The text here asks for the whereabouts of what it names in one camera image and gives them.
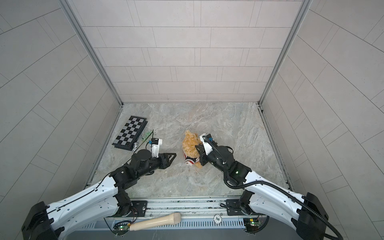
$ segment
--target side wall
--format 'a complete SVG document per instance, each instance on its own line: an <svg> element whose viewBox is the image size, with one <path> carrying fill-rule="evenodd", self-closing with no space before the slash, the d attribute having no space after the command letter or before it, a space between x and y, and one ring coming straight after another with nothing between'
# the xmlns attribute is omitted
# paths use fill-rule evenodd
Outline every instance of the side wall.
<svg viewBox="0 0 384 240"><path fill-rule="evenodd" d="M262 107L295 191L384 236L384 2L314 0Z"/></svg>
<svg viewBox="0 0 384 240"><path fill-rule="evenodd" d="M301 5L68 2L124 102L258 101Z"/></svg>
<svg viewBox="0 0 384 240"><path fill-rule="evenodd" d="M0 1L0 238L84 188L119 109L56 0Z"/></svg>

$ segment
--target tiled wall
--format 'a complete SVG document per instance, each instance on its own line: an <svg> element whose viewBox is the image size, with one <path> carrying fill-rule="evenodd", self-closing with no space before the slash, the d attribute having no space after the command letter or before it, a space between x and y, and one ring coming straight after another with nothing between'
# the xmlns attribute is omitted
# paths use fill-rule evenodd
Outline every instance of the tiled wall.
<svg viewBox="0 0 384 240"><path fill-rule="evenodd" d="M124 102L258 101L301 5L68 1Z"/></svg>
<svg viewBox="0 0 384 240"><path fill-rule="evenodd" d="M0 1L0 236L83 189L118 108L56 0Z"/></svg>
<svg viewBox="0 0 384 240"><path fill-rule="evenodd" d="M384 236L384 1L314 0L263 104L297 192Z"/></svg>

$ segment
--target metal corner post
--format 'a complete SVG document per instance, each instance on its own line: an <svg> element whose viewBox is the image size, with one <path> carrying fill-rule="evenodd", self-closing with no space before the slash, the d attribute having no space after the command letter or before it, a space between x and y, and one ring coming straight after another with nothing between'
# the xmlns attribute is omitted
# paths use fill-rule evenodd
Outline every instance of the metal corner post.
<svg viewBox="0 0 384 240"><path fill-rule="evenodd" d="M118 101L119 105L122 106L123 102L121 101L121 98L119 94L116 92L116 89L114 88L112 81L110 80L109 76L107 75L103 65L101 64L101 61L97 57L93 47L91 46L87 36L85 35L85 32L83 31L83 28L80 26L76 16L74 15L70 5L68 4L67 0L57 0L61 9L63 10L65 16L67 17L68 21L70 22L72 28L74 29L75 33L79 37L81 43L85 47L85 50L88 52L89 57L93 61L93 63L96 66L96 69L99 71L101 77L104 79L104 81L107 83L108 87L111 89L113 95L115 96L116 100Z"/></svg>
<svg viewBox="0 0 384 240"><path fill-rule="evenodd" d="M272 83L275 80L281 65L283 64L283 60L284 60L285 56L287 55L288 50L293 43L293 40L295 39L295 36L296 36L296 34L300 28L300 25L303 22L304 17L308 12L308 9L310 8L311 2L312 2L312 0L303 0L302 4L300 6L300 9L299 9L299 11L296 15L296 18L293 22L292 28L288 34L287 39L285 40L283 48L281 49L280 55L277 59L277 62L275 63L275 66L273 67L271 76L269 77L269 80L266 83L265 89L264 89L263 94L262 94L260 101L259 101L260 106L262 106L264 101L265 101L266 95L267 95L269 89L271 88Z"/></svg>

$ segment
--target gray floor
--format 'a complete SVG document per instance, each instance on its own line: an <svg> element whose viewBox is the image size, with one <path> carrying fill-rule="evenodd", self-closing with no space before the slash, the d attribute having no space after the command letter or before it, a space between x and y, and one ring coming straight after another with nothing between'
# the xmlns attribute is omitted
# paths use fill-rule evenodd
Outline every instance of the gray floor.
<svg viewBox="0 0 384 240"><path fill-rule="evenodd" d="M177 157L169 168L156 170L129 188L130 197L241 195L242 189L232 190L223 184L222 173L213 166L199 169L185 164L181 143L187 129L199 135L211 133L219 145L234 149L237 161L287 187L255 103L124 105L93 183L130 159L131 151L111 144L131 115L147 118L144 132L154 129L155 137L163 139L160 152L175 152Z"/></svg>
<svg viewBox="0 0 384 240"><path fill-rule="evenodd" d="M71 233L66 240L114 240L114 235L108 231L76 231ZM288 225L273 218L269 219L265 228L247 235L241 229L199 229L199 230L141 230L128 232L123 239L140 240L300 240L296 231Z"/></svg>

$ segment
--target teddy bear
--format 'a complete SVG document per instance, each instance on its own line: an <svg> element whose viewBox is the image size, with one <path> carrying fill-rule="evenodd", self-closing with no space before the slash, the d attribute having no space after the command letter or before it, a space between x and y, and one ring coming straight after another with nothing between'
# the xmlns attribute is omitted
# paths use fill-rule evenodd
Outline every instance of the teddy bear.
<svg viewBox="0 0 384 240"><path fill-rule="evenodd" d="M183 154L185 157L185 163L187 165L195 165L201 168L200 154L197 151L195 145L202 144L197 133L192 133L189 130L185 131L185 138L183 140Z"/></svg>

